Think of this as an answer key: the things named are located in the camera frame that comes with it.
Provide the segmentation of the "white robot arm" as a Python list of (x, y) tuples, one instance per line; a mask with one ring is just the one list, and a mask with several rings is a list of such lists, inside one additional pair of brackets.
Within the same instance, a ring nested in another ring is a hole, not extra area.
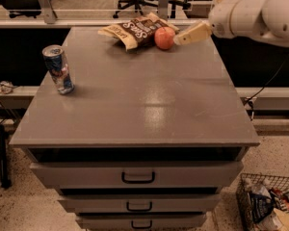
[(206, 20), (181, 31), (173, 40), (186, 45), (208, 39), (245, 37), (289, 47), (289, 0), (213, 0)]

